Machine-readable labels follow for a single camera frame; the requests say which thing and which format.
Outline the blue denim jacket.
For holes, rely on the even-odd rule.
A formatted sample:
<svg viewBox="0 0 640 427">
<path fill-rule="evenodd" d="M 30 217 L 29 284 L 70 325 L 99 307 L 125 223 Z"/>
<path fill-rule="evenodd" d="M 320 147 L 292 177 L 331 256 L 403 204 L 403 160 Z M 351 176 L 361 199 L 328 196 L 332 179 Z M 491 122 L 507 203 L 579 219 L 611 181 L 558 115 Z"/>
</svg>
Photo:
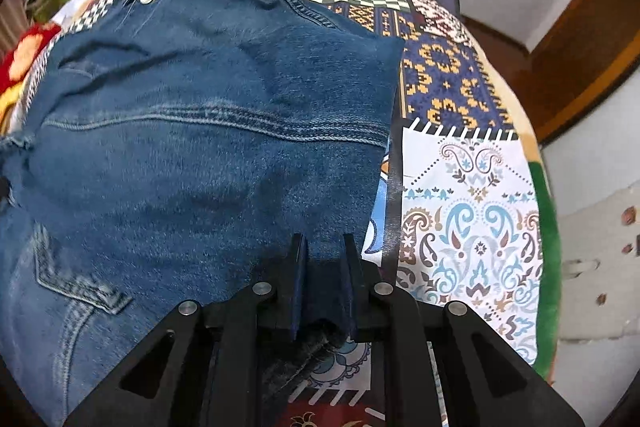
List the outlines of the blue denim jacket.
<svg viewBox="0 0 640 427">
<path fill-rule="evenodd" d="M 175 305 L 306 237 L 308 326 L 347 329 L 404 43 L 308 0 L 114 0 L 58 39 L 1 141 L 1 355 L 67 415 Z"/>
</svg>

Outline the patchwork patterned bedspread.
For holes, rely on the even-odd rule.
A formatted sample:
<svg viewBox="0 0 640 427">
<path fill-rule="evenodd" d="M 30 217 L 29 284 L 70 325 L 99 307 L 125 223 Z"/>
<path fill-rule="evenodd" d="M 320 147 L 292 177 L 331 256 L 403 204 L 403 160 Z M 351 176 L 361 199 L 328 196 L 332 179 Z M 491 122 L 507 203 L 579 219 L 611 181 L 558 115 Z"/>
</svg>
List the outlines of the patchwork patterned bedspread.
<svg viewBox="0 0 640 427">
<path fill-rule="evenodd" d="M 555 348 L 560 245 L 533 130 L 492 68 L 514 109 L 510 127 L 468 128 L 409 118 L 401 66 L 409 44 L 408 0 L 308 0 L 382 37 L 402 40 L 390 133 L 366 235 L 358 253 L 387 283 L 416 300 L 469 306 L 541 376 Z M 20 131 L 58 39 L 91 27 L 114 0 L 93 0 L 32 65 L 6 136 Z M 374 351 L 334 323 L 299 331 L 302 344 L 269 364 L 266 411 L 287 424 L 320 421 L 322 400 L 349 424 L 374 424 L 383 409 L 371 386 Z"/>
</svg>

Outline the yellow orange fleece blanket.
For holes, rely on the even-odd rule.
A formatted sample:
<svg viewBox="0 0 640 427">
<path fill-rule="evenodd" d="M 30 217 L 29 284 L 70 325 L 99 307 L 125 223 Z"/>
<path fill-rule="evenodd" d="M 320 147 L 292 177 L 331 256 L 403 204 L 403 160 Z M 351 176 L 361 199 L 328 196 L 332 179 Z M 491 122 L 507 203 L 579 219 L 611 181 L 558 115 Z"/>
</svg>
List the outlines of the yellow orange fleece blanket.
<svg viewBox="0 0 640 427">
<path fill-rule="evenodd" d="M 24 82 L 15 83 L 9 87 L 0 95 L 0 134 L 6 135 L 9 133 L 10 120 L 14 108 L 18 101 L 21 100 L 21 96 L 24 90 Z"/>
</svg>

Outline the red and cream plush blanket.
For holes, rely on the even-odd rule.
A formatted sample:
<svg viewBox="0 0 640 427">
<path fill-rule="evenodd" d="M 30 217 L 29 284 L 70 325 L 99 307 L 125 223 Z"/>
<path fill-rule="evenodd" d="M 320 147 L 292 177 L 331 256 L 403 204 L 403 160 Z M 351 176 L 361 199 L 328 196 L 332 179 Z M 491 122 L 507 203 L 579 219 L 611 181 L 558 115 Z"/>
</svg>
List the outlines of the red and cream plush blanket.
<svg viewBox="0 0 640 427">
<path fill-rule="evenodd" d="M 55 22 L 33 24 L 1 62 L 1 93 L 24 79 L 43 48 L 61 31 Z"/>
</svg>

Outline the striped pink curtain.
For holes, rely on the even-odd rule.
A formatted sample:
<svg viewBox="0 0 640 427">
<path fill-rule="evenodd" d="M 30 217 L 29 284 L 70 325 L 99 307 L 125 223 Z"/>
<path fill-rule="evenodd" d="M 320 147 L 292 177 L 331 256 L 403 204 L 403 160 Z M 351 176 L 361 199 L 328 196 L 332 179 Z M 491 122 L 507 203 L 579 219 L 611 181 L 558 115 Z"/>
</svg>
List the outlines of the striped pink curtain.
<svg viewBox="0 0 640 427">
<path fill-rule="evenodd" d="M 2 0 L 0 5 L 0 52 L 12 51 L 29 28 L 24 0 Z"/>
</svg>

